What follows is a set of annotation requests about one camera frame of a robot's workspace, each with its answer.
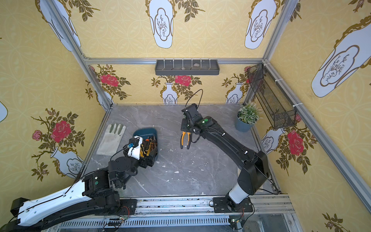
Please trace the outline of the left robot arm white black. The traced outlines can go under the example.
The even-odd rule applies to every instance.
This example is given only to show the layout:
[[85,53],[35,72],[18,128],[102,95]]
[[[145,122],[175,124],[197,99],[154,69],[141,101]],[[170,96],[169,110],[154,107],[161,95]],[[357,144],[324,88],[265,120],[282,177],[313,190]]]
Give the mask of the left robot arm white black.
[[13,201],[13,218],[1,227],[2,232],[40,232],[65,221],[88,215],[134,214],[134,199],[122,200],[118,189],[124,189],[131,177],[138,174],[138,168],[153,166],[157,160],[157,148],[139,159],[127,155],[110,160],[103,169],[88,173],[70,187],[48,196]]

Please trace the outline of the teal plastic storage box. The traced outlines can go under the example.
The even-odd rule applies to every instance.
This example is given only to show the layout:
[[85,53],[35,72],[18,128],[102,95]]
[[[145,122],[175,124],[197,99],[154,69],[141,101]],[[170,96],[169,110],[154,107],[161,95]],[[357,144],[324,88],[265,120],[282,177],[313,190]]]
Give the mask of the teal plastic storage box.
[[144,146],[144,154],[149,155],[155,147],[158,147],[157,143],[157,130],[155,128],[143,128],[136,130],[133,136],[140,136],[143,138],[142,145]]

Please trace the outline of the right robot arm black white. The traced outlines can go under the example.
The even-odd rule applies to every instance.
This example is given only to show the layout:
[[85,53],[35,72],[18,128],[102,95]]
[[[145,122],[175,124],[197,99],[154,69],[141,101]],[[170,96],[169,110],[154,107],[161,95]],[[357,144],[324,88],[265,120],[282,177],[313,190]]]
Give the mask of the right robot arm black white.
[[226,195],[226,199],[234,205],[240,204],[245,198],[254,195],[269,179],[269,165],[267,155],[255,152],[241,144],[229,135],[211,117],[205,117],[192,123],[189,119],[182,119],[181,131],[197,134],[220,148],[228,155],[241,170],[237,183]]

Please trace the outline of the orange black pliers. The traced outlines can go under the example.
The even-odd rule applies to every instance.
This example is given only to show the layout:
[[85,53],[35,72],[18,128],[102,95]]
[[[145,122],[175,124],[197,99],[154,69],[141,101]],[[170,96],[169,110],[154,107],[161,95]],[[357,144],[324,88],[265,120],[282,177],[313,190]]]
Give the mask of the orange black pliers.
[[183,149],[186,147],[187,149],[190,148],[192,142],[192,133],[187,131],[182,131],[181,141],[180,141],[180,148]]

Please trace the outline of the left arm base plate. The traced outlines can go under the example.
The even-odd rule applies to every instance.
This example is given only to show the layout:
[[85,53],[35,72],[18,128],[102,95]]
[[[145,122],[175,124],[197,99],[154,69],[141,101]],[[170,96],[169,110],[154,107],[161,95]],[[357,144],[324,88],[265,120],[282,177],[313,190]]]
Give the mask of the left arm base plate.
[[137,199],[121,199],[117,215],[132,216],[135,214],[137,207]]

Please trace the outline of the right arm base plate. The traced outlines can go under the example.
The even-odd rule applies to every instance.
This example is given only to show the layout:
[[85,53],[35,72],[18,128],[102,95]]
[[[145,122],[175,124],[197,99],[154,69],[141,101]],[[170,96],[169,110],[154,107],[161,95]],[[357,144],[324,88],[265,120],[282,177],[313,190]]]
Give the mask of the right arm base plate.
[[214,197],[212,203],[215,213],[250,213],[254,211],[249,197],[238,204],[227,197]]

